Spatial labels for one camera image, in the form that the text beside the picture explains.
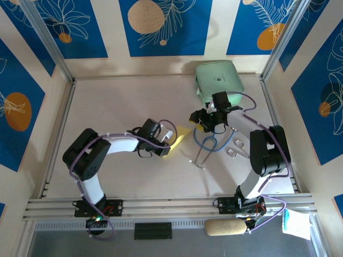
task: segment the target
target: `yellow sticky note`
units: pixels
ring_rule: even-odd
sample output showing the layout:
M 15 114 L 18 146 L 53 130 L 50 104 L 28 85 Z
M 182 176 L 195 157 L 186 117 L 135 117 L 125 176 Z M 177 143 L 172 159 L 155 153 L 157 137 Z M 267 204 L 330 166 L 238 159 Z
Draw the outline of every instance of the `yellow sticky note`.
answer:
M 173 150 L 175 146 L 178 145 L 184 139 L 186 135 L 188 135 L 193 129 L 189 129 L 188 127 L 183 127 L 183 126 L 176 126 L 177 129 L 177 140 L 176 142 L 170 147 L 170 150 Z M 173 143 L 175 140 L 175 134 L 169 139 L 169 143 Z

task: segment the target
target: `purple cable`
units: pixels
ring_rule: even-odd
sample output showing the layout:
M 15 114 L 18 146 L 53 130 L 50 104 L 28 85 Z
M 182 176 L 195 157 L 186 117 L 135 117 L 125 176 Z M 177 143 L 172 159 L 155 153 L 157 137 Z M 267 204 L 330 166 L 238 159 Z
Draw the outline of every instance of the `purple cable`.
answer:
M 99 214 L 101 215 L 102 218 L 104 218 L 104 219 L 107 221 L 107 223 L 110 225 L 110 227 L 111 227 L 111 229 L 112 229 L 112 234 L 111 234 L 109 237 L 101 238 L 101 237 L 92 236 L 92 235 L 90 234 L 90 236 L 91 236 L 92 238 L 95 238 L 95 239 L 97 239 L 97 240 L 110 240 L 110 239 L 112 239 L 112 237 L 113 237 L 114 234 L 115 234 L 115 232 L 114 232 L 115 229 L 114 229 L 114 226 L 113 226 L 112 222 L 110 221 L 110 219 L 109 219 L 107 216 L 105 216 L 105 214 L 102 213 L 102 211 L 99 210 L 99 209 L 90 201 L 90 199 L 88 198 L 88 196 L 86 196 L 85 191 L 84 191 L 84 189 L 83 189 L 82 186 L 81 186 L 81 183 L 80 183 L 79 178 L 73 174 L 73 170 L 74 170 L 74 167 L 75 167 L 76 163 L 80 160 L 82 154 L 84 154 L 84 153 L 87 151 L 87 149 L 88 149 L 92 144 L 94 144 L 95 142 L 97 142 L 98 140 L 100 140 L 100 139 L 102 139 L 102 138 L 119 138 L 119 137 L 137 138 L 137 139 L 140 139 L 140 140 L 142 140 L 142 141 L 145 141 L 145 142 L 149 143 L 150 145 L 152 145 L 152 146 L 154 146 L 154 147 L 157 147 L 157 148 L 169 148 L 169 147 L 171 147 L 171 146 L 176 142 L 176 140 L 177 140 L 177 129 L 176 129 L 176 126 L 175 126 L 172 122 L 170 122 L 169 120 L 167 120 L 167 119 L 162 119 L 162 120 L 159 121 L 159 123 L 161 123 L 161 122 L 168 122 L 171 126 L 173 126 L 173 129 L 174 129 L 174 131 L 175 131 L 175 140 L 174 140 L 174 142 L 171 143 L 169 146 L 159 146 L 159 145 L 156 145 L 156 144 L 154 144 L 154 143 L 151 143 L 150 141 L 148 141 L 148 140 L 145 139 L 145 138 L 139 137 L 139 136 L 137 136 L 137 135 L 132 135 L 132 134 L 130 134 L 129 132 L 127 132 L 127 133 L 117 133 L 117 134 L 105 134 L 105 135 L 100 135 L 100 136 L 98 136 L 97 138 L 93 139 L 91 142 L 89 142 L 89 143 L 85 146 L 85 148 L 82 149 L 82 151 L 78 154 L 78 156 L 75 158 L 75 160 L 74 160 L 73 163 L 71 164 L 70 169 L 69 169 L 69 175 L 70 175 L 73 179 L 75 179 L 75 181 L 77 181 L 77 186 L 79 187 L 79 189 L 80 189 L 80 191 L 81 191 L 81 194 L 83 195 L 83 197 L 85 198 L 85 200 L 88 202 L 88 204 L 89 204 L 97 213 L 99 213 Z
M 272 178 L 287 178 L 290 176 L 290 165 L 288 163 L 288 160 L 287 160 L 287 157 L 284 153 L 284 151 L 282 150 L 279 142 L 277 141 L 277 139 L 274 137 L 273 133 L 267 128 L 265 127 L 264 125 L 260 124 L 259 122 L 257 122 L 255 119 L 251 118 L 250 116 L 246 115 L 245 113 L 247 111 L 251 111 L 251 110 L 254 110 L 256 109 L 257 107 L 257 103 L 256 101 L 249 95 L 245 94 L 245 93 L 240 93 L 240 92 L 229 92 L 228 94 L 240 94 L 240 95 L 244 95 L 246 96 L 247 98 L 249 98 L 252 102 L 253 102 L 253 107 L 252 108 L 247 108 L 247 109 L 244 109 L 243 110 L 243 117 L 250 120 L 251 122 L 255 123 L 257 126 L 261 127 L 262 129 L 264 129 L 268 135 L 273 139 L 276 147 L 278 148 L 282 158 L 284 159 L 284 162 L 286 164 L 286 168 L 287 168 L 287 174 L 286 175 L 276 175 L 276 176 L 269 176 L 268 179 L 266 181 L 263 182 L 263 184 L 261 185 L 261 187 L 258 189 L 258 192 L 261 192 L 264 187 L 268 184 L 268 182 L 272 179 Z M 264 224 L 266 224 L 267 222 L 271 221 L 272 219 L 274 219 L 277 215 L 279 215 L 280 213 L 282 213 L 285 209 L 286 209 L 286 206 L 287 206 L 287 203 L 281 199 L 278 199 L 278 198 L 274 198 L 274 197 L 270 197 L 270 196 L 267 196 L 267 195 L 264 195 L 264 194 L 261 194 L 262 197 L 264 198 L 267 198 L 267 199 L 271 199 L 271 200 L 276 200 L 276 201 L 280 201 L 284 204 L 284 206 L 278 211 L 276 212 L 273 216 L 271 216 L 268 220 L 262 222 L 261 224 L 259 224 L 258 226 L 254 227 L 253 229 L 251 229 L 249 232 L 253 232 L 254 230 L 260 228 L 261 226 L 263 226 Z
M 251 122 L 255 123 L 257 126 L 261 127 L 262 129 L 264 129 L 268 135 L 272 138 L 272 140 L 274 141 L 276 147 L 278 148 L 282 158 L 284 159 L 284 162 L 286 164 L 286 168 L 287 168 L 287 174 L 286 175 L 275 175 L 275 176 L 270 176 L 266 181 L 264 181 L 264 183 L 261 185 L 261 187 L 259 188 L 258 192 L 261 192 L 264 187 L 268 184 L 269 180 L 272 179 L 272 178 L 288 178 L 290 176 L 290 165 L 289 165 L 289 162 L 287 160 L 287 157 L 284 153 L 284 151 L 282 150 L 279 142 L 277 141 L 277 139 L 275 138 L 275 136 L 273 135 L 273 133 L 267 128 L 265 127 L 264 125 L 260 124 L 259 122 L 257 122 L 255 119 L 251 118 L 250 116 L 246 115 L 245 113 L 247 111 L 251 111 L 251 110 L 254 110 L 256 109 L 257 107 L 257 103 L 256 101 L 249 95 L 245 94 L 245 93 L 240 93 L 240 92 L 229 92 L 230 94 L 240 94 L 240 95 L 244 95 L 246 96 L 247 98 L 249 98 L 252 102 L 253 102 L 253 107 L 252 108 L 247 108 L 247 109 L 244 109 L 243 110 L 243 117 L 250 120 Z
M 261 224 L 257 225 L 256 227 L 254 227 L 253 229 L 250 230 L 250 232 L 253 232 L 254 230 L 260 228 L 261 226 L 263 226 L 264 224 L 266 224 L 267 222 L 271 221 L 272 219 L 274 219 L 277 215 L 279 215 L 280 213 L 282 213 L 285 209 L 286 209 L 286 206 L 287 206 L 287 203 L 279 198 L 274 198 L 274 197 L 270 197 L 270 196 L 267 196 L 265 194 L 261 194 L 262 197 L 264 198 L 267 198 L 267 199 L 270 199 L 270 200 L 275 200 L 275 201 L 279 201 L 279 202 L 282 202 L 284 204 L 284 206 L 278 211 L 276 212 L 273 216 L 271 216 L 268 220 L 262 222 Z

